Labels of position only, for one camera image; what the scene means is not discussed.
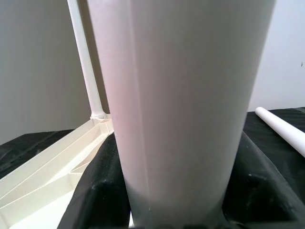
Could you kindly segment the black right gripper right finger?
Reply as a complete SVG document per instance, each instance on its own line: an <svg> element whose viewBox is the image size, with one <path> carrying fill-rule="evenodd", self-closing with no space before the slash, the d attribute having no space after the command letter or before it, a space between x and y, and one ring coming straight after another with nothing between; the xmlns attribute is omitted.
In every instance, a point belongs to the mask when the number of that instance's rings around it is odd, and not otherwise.
<svg viewBox="0 0 305 229"><path fill-rule="evenodd" d="M228 229L305 227L305 205L246 133L240 138L222 210Z"/></svg>

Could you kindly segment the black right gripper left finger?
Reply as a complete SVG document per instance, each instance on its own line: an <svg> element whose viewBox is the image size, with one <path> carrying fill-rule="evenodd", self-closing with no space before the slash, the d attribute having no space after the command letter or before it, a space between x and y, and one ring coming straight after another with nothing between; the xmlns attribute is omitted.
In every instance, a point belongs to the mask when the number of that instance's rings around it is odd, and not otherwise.
<svg viewBox="0 0 305 229"><path fill-rule="evenodd" d="M87 165L60 220L60 229L126 229L130 203L114 134Z"/></svg>

